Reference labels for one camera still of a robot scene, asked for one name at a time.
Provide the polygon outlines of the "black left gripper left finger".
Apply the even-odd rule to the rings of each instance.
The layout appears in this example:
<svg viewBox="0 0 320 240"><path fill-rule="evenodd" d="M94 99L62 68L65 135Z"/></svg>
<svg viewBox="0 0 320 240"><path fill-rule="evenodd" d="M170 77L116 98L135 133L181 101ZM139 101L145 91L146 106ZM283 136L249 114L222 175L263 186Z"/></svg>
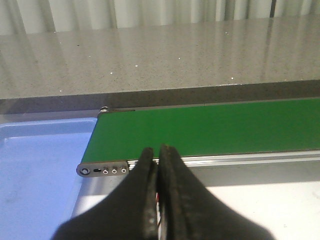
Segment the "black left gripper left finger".
<svg viewBox="0 0 320 240"><path fill-rule="evenodd" d="M138 163L101 202L63 223L54 240L156 240L157 165L153 150L143 149Z"/></svg>

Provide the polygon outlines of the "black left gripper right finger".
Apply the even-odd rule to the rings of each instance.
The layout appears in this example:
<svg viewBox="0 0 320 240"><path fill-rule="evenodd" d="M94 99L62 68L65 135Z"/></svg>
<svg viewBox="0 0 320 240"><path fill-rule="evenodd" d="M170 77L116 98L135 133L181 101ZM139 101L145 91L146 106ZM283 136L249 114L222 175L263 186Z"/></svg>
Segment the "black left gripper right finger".
<svg viewBox="0 0 320 240"><path fill-rule="evenodd" d="M173 146L160 148L157 184L162 240L274 239L211 194Z"/></svg>

